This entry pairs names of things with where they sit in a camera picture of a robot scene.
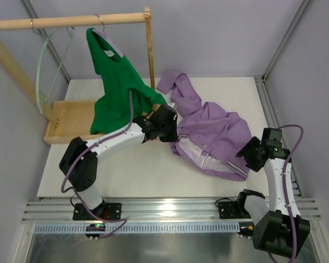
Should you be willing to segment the purple trousers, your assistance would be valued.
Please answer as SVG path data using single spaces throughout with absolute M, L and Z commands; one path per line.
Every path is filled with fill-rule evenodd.
M 182 117 L 177 125 L 179 140 L 171 143 L 172 153 L 207 175 L 245 181 L 249 168 L 237 153 L 252 138 L 247 122 L 215 102 L 202 102 L 183 72 L 168 70 L 157 88 L 172 93 L 171 102 Z

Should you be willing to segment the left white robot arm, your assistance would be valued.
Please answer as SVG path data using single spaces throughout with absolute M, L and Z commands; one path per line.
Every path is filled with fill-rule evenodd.
M 121 204 L 106 203 L 97 190 L 99 161 L 151 140 L 177 142 L 177 118 L 174 103 L 163 104 L 150 116 L 131 118 L 129 124 L 109 135 L 87 141 L 81 137 L 72 139 L 59 169 L 65 176 L 63 183 L 69 182 L 81 198 L 74 206 L 73 219 L 120 222 Z

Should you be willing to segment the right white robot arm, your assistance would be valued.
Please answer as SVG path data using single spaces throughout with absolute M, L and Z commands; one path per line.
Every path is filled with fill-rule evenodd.
M 262 137 L 253 137 L 238 153 L 253 171 L 264 170 L 269 196 L 244 189 L 237 208 L 254 224 L 253 246 L 270 255 L 297 257 L 310 233 L 310 222 L 303 219 L 294 199 L 291 168 L 293 150 L 282 145 L 282 130 L 265 128 Z

